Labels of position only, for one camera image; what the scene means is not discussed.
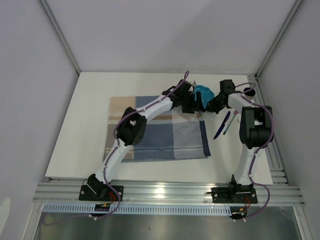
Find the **teal dotted plate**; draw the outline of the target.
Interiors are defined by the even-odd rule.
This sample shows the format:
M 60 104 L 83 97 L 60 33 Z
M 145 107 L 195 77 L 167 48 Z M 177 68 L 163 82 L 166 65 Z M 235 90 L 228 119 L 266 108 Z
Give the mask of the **teal dotted plate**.
M 194 106 L 198 112 L 205 112 L 208 102 L 214 97 L 215 94 L 210 88 L 204 85 L 196 85 L 194 87 Z

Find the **blue beige checked cloth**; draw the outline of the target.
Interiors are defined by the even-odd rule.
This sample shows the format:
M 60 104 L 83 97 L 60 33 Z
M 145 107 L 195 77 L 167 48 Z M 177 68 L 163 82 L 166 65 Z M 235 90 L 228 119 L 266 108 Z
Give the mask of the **blue beige checked cloth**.
M 139 108 L 156 96 L 115 96 L 110 98 L 105 155 L 114 144 L 114 129 L 127 107 Z M 204 159 L 211 156 L 206 125 L 200 112 L 183 113 L 179 106 L 149 120 L 141 142 L 125 155 L 123 161 L 158 162 Z

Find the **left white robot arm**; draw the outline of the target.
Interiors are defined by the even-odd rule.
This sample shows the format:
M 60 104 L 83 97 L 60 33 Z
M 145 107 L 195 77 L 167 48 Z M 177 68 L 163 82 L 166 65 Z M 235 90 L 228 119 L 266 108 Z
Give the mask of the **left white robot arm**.
M 115 142 L 111 151 L 103 161 L 102 166 L 87 178 L 86 184 L 82 185 L 80 196 L 89 195 L 101 201 L 107 197 L 108 189 L 119 196 L 119 192 L 110 185 L 112 170 L 124 159 L 133 146 L 141 142 L 147 122 L 177 107 L 181 107 L 183 113 L 195 113 L 197 108 L 195 86 L 187 81 L 188 74 L 187 71 L 176 86 L 163 91 L 150 103 L 138 108 L 126 108 L 122 118 L 114 128 Z

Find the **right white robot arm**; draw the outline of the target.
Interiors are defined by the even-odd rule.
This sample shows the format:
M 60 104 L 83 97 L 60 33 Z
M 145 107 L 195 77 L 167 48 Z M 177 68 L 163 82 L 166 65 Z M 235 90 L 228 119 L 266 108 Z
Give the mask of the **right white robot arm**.
M 240 114 L 239 139 L 242 152 L 238 167 L 232 175 L 227 187 L 211 188 L 214 204 L 257 204 L 255 183 L 255 163 L 258 162 L 262 150 L 272 142 L 274 137 L 274 121 L 272 108 L 259 105 L 247 93 L 236 90 L 231 79 L 222 80 L 219 94 L 210 100 L 206 111 L 218 114 L 222 109 L 234 109 Z

